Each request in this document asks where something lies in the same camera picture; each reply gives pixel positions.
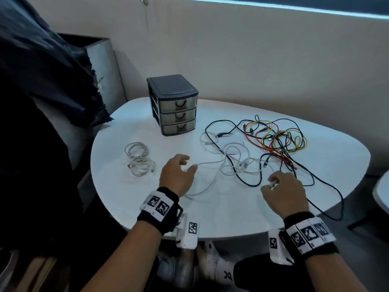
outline black lid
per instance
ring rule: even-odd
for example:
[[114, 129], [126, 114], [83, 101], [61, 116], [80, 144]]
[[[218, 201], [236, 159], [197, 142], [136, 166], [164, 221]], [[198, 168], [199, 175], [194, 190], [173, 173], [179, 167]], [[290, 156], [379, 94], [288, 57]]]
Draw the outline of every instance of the black lid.
[[198, 95], [198, 91], [182, 75], [147, 78], [159, 100], [185, 99]]

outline white table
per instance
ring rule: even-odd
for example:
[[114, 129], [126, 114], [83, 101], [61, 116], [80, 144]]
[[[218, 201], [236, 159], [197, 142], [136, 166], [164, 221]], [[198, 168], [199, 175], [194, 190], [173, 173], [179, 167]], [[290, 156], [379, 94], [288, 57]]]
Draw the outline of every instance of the white table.
[[[111, 215], [124, 227], [131, 229], [137, 220], [139, 206], [146, 196], [158, 188], [158, 180], [163, 165], [177, 153], [191, 156], [188, 166], [193, 163], [216, 161], [221, 155], [207, 152], [200, 144], [200, 135], [214, 120], [229, 119], [238, 123], [241, 119], [254, 119], [258, 114], [263, 120], [290, 118], [297, 122], [308, 138], [308, 146], [295, 152], [293, 157], [322, 180], [336, 186], [343, 197], [358, 185], [366, 173], [370, 153], [353, 137], [342, 132], [289, 117], [276, 112], [233, 103], [198, 100], [196, 129], [182, 135], [165, 137], [152, 116], [149, 98], [138, 98], [127, 102], [112, 114], [114, 121], [103, 125], [93, 143], [91, 153], [91, 173], [97, 193]], [[279, 121], [280, 129], [293, 127], [289, 121]], [[210, 132], [226, 132], [231, 126], [217, 123]], [[260, 157], [261, 149], [244, 141], [250, 148], [252, 157]], [[143, 142], [150, 149], [150, 158], [156, 162], [156, 171], [143, 177], [131, 175], [127, 165], [129, 158], [124, 147], [130, 142]], [[278, 170], [279, 163], [271, 165]], [[197, 193], [206, 188], [215, 176], [219, 164], [199, 166], [195, 181], [189, 193]], [[263, 170], [261, 185], [268, 184], [270, 167]], [[297, 170], [303, 184], [311, 182], [310, 176], [302, 169]], [[250, 183], [257, 183], [259, 176], [242, 175]], [[340, 202], [338, 193], [319, 181], [306, 187], [307, 197], [323, 211]], [[282, 220], [267, 206], [260, 187], [248, 187], [236, 176], [219, 174], [216, 183], [207, 192], [194, 198], [182, 197], [180, 205], [184, 212], [197, 217], [199, 240], [208, 238], [226, 239], [236, 236], [258, 234], [283, 226]], [[174, 236], [169, 233], [165, 238]]]
[[378, 206], [389, 214], [389, 171], [378, 180], [373, 190], [373, 197]]

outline left hand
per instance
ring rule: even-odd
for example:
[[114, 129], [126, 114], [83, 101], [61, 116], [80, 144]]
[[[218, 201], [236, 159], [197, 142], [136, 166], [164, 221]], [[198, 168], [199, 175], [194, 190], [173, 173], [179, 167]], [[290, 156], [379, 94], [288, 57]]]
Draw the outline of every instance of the left hand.
[[186, 172], [181, 170], [182, 165], [187, 164], [189, 156], [177, 154], [171, 158], [162, 168], [159, 186], [166, 186], [179, 198], [185, 195], [191, 188], [197, 164], [192, 165]]

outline black cable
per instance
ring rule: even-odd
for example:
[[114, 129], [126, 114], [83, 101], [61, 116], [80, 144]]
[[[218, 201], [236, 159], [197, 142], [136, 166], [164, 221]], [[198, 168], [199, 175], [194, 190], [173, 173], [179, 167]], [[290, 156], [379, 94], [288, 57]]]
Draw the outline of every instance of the black cable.
[[[278, 143], [278, 145], [279, 145], [279, 147], [277, 147], [277, 148], [280, 150], [280, 156], [281, 156], [281, 157], [284, 157], [284, 158], [286, 158], [286, 159], [288, 159], [288, 160], [290, 160], [290, 161], [291, 161], [291, 164], [293, 164], [293, 163], [297, 164], [300, 168], [304, 169], [305, 171], [307, 171], [307, 172], [310, 174], [310, 176], [311, 176], [311, 178], [312, 178], [312, 184], [303, 185], [303, 186], [314, 186], [314, 184], [315, 184], [315, 178], [316, 178], [318, 181], [324, 183], [325, 185], [328, 185], [328, 186], [332, 187], [334, 190], [336, 190], [336, 191], [338, 192], [338, 194], [339, 194], [339, 196], [340, 196], [340, 202], [341, 202], [341, 209], [340, 209], [340, 216], [339, 216], [339, 218], [334, 218], [334, 217], [332, 217], [332, 216], [329, 216], [329, 215], [326, 214], [324, 211], [322, 211], [318, 206], [316, 206], [314, 203], [312, 203], [308, 198], [307, 198], [307, 201], [308, 201], [312, 206], [314, 206], [318, 211], [320, 211], [320, 213], [322, 213], [324, 216], [328, 217], [329, 219], [334, 220], [334, 221], [341, 221], [341, 220], [343, 219], [344, 206], [345, 206], [343, 195], [341, 194], [341, 192], [340, 192], [335, 186], [329, 184], [328, 182], [325, 182], [325, 181], [321, 180], [321, 179], [318, 178], [316, 175], [314, 175], [312, 172], [310, 172], [305, 166], [303, 166], [303, 165], [300, 164], [299, 162], [295, 161], [295, 160], [290, 156], [289, 152], [292, 152], [292, 151], [294, 151], [294, 150], [289, 150], [289, 149], [288, 149], [288, 146], [289, 146], [291, 143], [293, 143], [293, 144], [294, 144], [294, 147], [303, 148], [303, 147], [305, 146], [304, 135], [303, 135], [303, 132], [300, 130], [299, 126], [297, 125], [297, 123], [296, 123], [295, 121], [291, 120], [291, 119], [288, 119], [288, 118], [280, 118], [280, 119], [277, 119], [277, 120], [275, 120], [275, 121], [272, 121], [272, 123], [275, 123], [275, 122], [277, 122], [277, 121], [279, 121], [279, 120], [288, 120], [288, 121], [291, 121], [291, 122], [293, 122], [293, 123], [295, 124], [295, 126], [296, 126], [297, 128], [288, 128], [288, 129], [285, 130], [285, 132], [281, 132], [281, 133], [279, 133], [277, 136], [268, 135], [268, 136], [265, 137], [265, 139], [271, 140], [271, 139], [274, 138], [274, 140], [275, 140], [275, 141]], [[232, 124], [234, 125], [234, 128], [232, 128], [232, 129], [231, 129], [229, 132], [227, 132], [227, 133], [231, 133], [231, 132], [233, 132], [233, 130], [237, 129], [237, 130], [239, 130], [240, 132], [246, 134], [248, 137], [253, 137], [253, 138], [256, 139], [255, 135], [245, 133], [245, 131], [243, 131], [242, 129], [239, 128], [239, 125], [241, 125], [242, 122], [255, 122], [255, 121], [257, 122], [257, 126], [255, 127], [255, 129], [251, 129], [250, 132], [256, 131], [256, 130], [260, 127], [260, 125], [263, 125], [263, 126], [265, 126], [265, 127], [268, 127], [269, 129], [271, 129], [266, 123], [260, 122], [259, 116], [258, 116], [258, 115], [255, 115], [255, 120], [254, 120], [254, 121], [253, 121], [253, 120], [244, 119], [244, 120], [241, 120], [237, 125], [236, 125], [234, 122], [232, 122], [231, 120], [216, 120], [216, 121], [213, 121], [212, 123], [210, 123], [210, 124], [205, 128], [205, 133], [206, 133], [208, 139], [211, 140], [211, 142], [213, 143], [213, 145], [214, 145], [215, 147], [217, 147], [218, 150], [219, 150], [220, 152], [224, 153], [223, 150], [222, 150], [222, 149], [221, 149], [221, 148], [220, 148], [220, 147], [211, 139], [211, 137], [209, 137], [209, 134], [208, 134], [208, 132], [207, 132], [207, 129], [208, 129], [212, 124], [214, 124], [214, 123], [216, 123], [216, 122], [230, 122], [230, 123], [232, 123]], [[294, 139], [293, 139], [293, 137], [292, 137], [291, 132], [289, 131], [289, 130], [291, 130], [291, 129], [294, 129], [294, 130], [299, 131], [299, 134], [300, 134], [300, 137], [301, 137], [301, 142], [300, 142], [299, 146], [297, 146], [296, 142], [294, 141]], [[281, 137], [285, 137], [285, 144], [282, 143], [282, 141], [281, 141], [281, 139], [280, 139]], [[276, 147], [274, 146], [275, 141], [273, 141], [272, 144], [271, 144], [271, 147], [272, 147], [273, 149], [276, 148]], [[264, 157], [264, 156], [268, 156], [268, 157], [266, 158], [266, 160], [265, 160], [264, 165], [263, 165], [264, 167], [267, 165], [267, 163], [268, 163], [270, 157], [276, 157], [276, 158], [278, 158], [278, 155], [275, 155], [275, 154], [272, 154], [272, 153], [265, 153], [265, 154], [263, 154], [263, 155], [260, 157], [260, 161], [259, 161], [259, 164], [260, 164], [260, 181], [259, 181], [257, 184], [251, 185], [251, 184], [245, 182], [245, 181], [238, 175], [238, 173], [236, 172], [236, 169], [235, 169], [235, 167], [234, 167], [234, 163], [232, 162], [231, 158], [230, 158], [228, 155], [226, 155], [226, 157], [228, 158], [228, 160], [230, 161], [230, 163], [231, 163], [231, 165], [232, 165], [232, 168], [233, 168], [234, 173], [235, 173], [235, 175], [237, 176], [237, 178], [238, 178], [241, 182], [243, 182], [245, 185], [250, 186], [250, 187], [257, 187], [257, 186], [259, 186], [259, 185], [261, 184], [261, 182], [262, 182], [262, 165], [261, 165], [261, 161], [262, 161], [262, 157]], [[280, 171], [282, 171], [282, 166], [285, 165], [286, 168], [289, 170], [289, 172], [293, 172], [294, 176], [297, 178], [296, 171], [294, 170], [294, 166], [293, 166], [293, 165], [290, 166], [289, 164], [287, 164], [286, 162], [284, 162], [284, 161], [282, 161], [282, 160], [280, 160], [280, 161], [281, 161]]]

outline wristband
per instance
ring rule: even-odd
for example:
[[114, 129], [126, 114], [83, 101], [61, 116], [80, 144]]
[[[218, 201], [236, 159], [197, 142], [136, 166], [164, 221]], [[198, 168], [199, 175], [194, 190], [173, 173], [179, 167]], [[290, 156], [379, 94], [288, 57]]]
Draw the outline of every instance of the wristband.
[[167, 187], [160, 187], [157, 191], [152, 191], [140, 206], [141, 212], [137, 220], [148, 222], [162, 235], [172, 232], [182, 215], [178, 201], [175, 193]]
[[339, 253], [336, 239], [321, 218], [310, 212], [300, 212], [284, 219], [286, 231], [279, 237], [295, 261], [312, 255]]

